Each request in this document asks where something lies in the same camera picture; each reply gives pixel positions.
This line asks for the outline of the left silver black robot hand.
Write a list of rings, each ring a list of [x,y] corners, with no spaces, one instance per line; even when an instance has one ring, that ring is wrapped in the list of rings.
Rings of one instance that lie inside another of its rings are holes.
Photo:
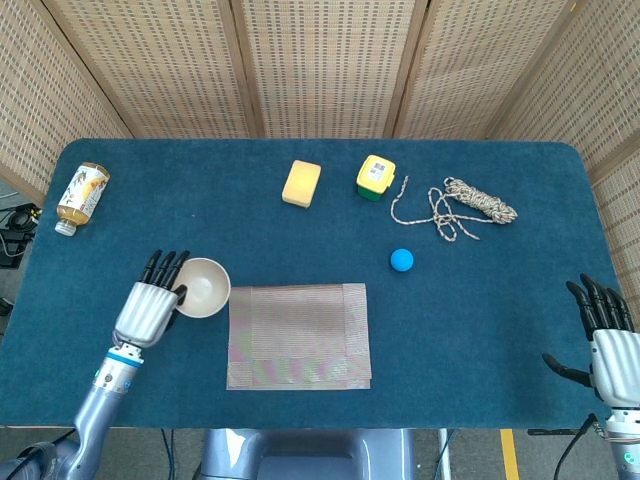
[[[179,255],[156,250],[146,262],[121,309],[112,333],[113,343],[146,349],[155,345],[172,325],[178,306],[184,303],[188,287],[174,285],[190,252]]]

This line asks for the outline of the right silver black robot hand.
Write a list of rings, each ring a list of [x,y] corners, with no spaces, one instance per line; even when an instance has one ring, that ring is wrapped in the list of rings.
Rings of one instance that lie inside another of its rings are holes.
[[[639,333],[626,300],[614,289],[582,273],[580,284],[566,287],[578,306],[590,349],[588,371],[570,368],[544,353],[546,366],[558,376],[592,389],[614,410],[639,408]]]

